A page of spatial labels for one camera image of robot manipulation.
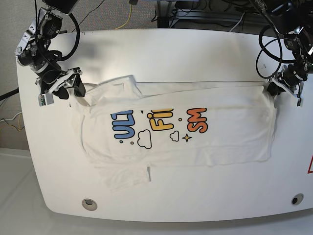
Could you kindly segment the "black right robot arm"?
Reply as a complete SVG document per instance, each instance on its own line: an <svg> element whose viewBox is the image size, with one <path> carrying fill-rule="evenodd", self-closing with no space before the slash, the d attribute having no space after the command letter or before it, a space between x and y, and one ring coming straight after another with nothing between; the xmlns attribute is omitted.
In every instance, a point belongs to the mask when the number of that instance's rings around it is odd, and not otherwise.
<svg viewBox="0 0 313 235"><path fill-rule="evenodd" d="M86 90L81 80L79 67L62 70L59 62L68 60L76 52L80 42L80 28L72 10L75 0L45 0L45 7L35 9L35 19L24 32L15 56L21 66L29 66L37 74L39 104L47 105L56 96L69 98L69 89L76 97L84 97ZM63 55L58 50L49 50L51 40L61 31L64 16L69 16L75 25L76 37L72 50Z"/></svg>

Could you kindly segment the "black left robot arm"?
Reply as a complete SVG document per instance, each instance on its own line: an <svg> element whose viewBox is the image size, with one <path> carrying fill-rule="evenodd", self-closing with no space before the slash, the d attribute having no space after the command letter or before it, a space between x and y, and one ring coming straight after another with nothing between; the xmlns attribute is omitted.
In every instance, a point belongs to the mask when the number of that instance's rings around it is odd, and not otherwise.
<svg viewBox="0 0 313 235"><path fill-rule="evenodd" d="M261 52L278 62L273 74L265 76L271 96L287 92L301 101L303 84L313 72L313 2L311 0L252 0L257 12L267 21L259 34ZM273 30L279 56L263 43L263 35Z"/></svg>

